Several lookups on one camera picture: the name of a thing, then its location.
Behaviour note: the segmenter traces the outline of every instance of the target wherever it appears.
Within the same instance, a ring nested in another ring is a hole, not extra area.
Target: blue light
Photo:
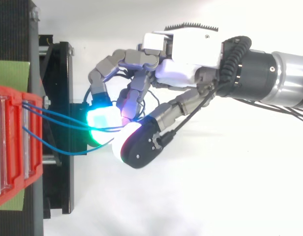
[[[122,126],[121,113],[118,107],[100,107],[87,112],[87,123],[96,128],[118,127]],[[98,144],[105,144],[113,139],[115,133],[106,133],[102,131],[90,131],[91,137]]]

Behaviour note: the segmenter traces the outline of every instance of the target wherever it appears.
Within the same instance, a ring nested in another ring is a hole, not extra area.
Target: silver cylinder
[[[295,107],[303,103],[303,56],[273,52],[277,80],[262,103]]]

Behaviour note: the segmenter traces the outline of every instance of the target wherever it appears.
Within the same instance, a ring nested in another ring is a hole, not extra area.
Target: robotic hand
[[[137,50],[116,50],[102,60],[89,74],[92,105],[112,105],[105,82],[124,67],[133,79],[121,91],[117,107],[127,121],[138,118],[150,86],[185,90],[144,119],[126,125],[115,137],[114,154],[133,168],[149,164],[215,95],[303,108],[303,57],[266,54],[250,46],[245,36],[222,41],[218,28],[182,24],[146,33]],[[176,118],[186,115],[177,128],[163,134]]]

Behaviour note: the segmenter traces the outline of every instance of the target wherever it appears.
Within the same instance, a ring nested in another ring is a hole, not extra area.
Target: black panel
[[[0,0],[0,60],[29,61],[29,0]]]
[[[69,55],[71,46],[67,42],[50,45],[45,56],[40,57],[43,86],[46,95],[51,100],[50,111],[67,116],[74,116],[75,111],[70,104],[72,97],[72,57]],[[53,117],[59,121],[71,124],[70,121]],[[68,152],[76,151],[72,148],[72,137],[76,135],[71,129],[43,121],[43,139],[50,143],[52,134],[56,147]],[[43,146],[43,154],[54,155],[48,147]],[[49,218],[50,209],[62,209],[63,214],[70,214],[74,209],[74,157],[56,153],[59,163],[43,166],[43,198],[44,217]]]

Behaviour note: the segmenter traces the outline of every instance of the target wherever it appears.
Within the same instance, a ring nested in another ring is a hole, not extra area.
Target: white wall
[[[68,41],[74,100],[89,71],[144,33],[185,21],[246,35],[253,49],[303,55],[303,0],[36,0],[40,33]],[[112,98],[127,81],[109,82]],[[174,92],[155,91],[162,102]],[[156,103],[147,95],[147,109]],[[46,236],[303,236],[303,123],[216,98],[143,169],[111,147],[75,157],[75,210],[52,211]]]

